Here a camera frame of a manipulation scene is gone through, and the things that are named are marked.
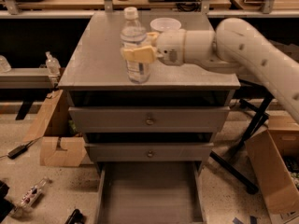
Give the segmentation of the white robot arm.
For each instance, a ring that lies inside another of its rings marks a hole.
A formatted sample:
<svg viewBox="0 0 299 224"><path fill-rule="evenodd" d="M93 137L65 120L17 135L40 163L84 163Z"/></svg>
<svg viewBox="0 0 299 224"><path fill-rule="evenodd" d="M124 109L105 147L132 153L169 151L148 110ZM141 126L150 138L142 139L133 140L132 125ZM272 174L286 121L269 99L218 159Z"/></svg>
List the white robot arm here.
<svg viewBox="0 0 299 224"><path fill-rule="evenodd" d="M214 31L150 32L145 42L121 49L121 56L138 63L192 63L217 73L234 73L242 66L299 122L299 63L239 18L221 21Z"/></svg>

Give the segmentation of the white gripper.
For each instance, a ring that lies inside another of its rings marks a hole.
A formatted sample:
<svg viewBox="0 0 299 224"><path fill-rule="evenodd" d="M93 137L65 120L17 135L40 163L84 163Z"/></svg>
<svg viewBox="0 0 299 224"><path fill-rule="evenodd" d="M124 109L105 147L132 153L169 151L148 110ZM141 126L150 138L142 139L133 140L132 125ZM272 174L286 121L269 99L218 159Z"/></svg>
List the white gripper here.
<svg viewBox="0 0 299 224"><path fill-rule="evenodd" d="M121 48L121 56L128 62L153 63L157 59L165 65L181 66L184 62L184 29L169 30L163 33L148 32L147 46Z"/></svg>

